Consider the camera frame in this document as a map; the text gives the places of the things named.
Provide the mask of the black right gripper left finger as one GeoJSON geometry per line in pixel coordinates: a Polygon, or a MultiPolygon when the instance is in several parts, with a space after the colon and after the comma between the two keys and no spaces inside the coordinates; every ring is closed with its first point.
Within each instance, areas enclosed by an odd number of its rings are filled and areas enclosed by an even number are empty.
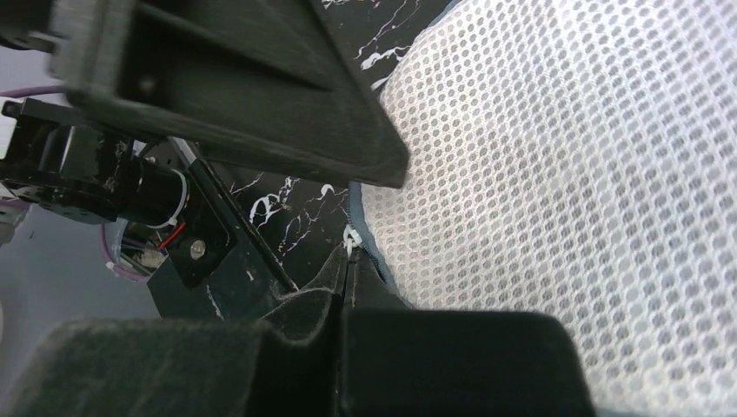
{"type": "Polygon", "coordinates": [[[51,331],[4,416],[332,416],[348,254],[256,320],[87,320],[51,331]]]}

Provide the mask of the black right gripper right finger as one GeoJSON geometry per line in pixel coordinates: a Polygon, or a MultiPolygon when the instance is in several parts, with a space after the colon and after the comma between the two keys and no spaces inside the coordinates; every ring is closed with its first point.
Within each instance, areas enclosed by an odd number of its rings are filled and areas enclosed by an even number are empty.
{"type": "Polygon", "coordinates": [[[574,343],[538,313],[423,310],[349,258],[341,318],[345,416],[592,416],[574,343]]]}

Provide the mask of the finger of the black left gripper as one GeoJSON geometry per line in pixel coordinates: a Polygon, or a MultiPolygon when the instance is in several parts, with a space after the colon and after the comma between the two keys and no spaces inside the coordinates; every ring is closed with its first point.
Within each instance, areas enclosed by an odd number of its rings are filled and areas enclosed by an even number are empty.
{"type": "Polygon", "coordinates": [[[54,71],[121,130],[322,182],[400,188],[409,152],[318,1],[60,1],[54,71]]]}

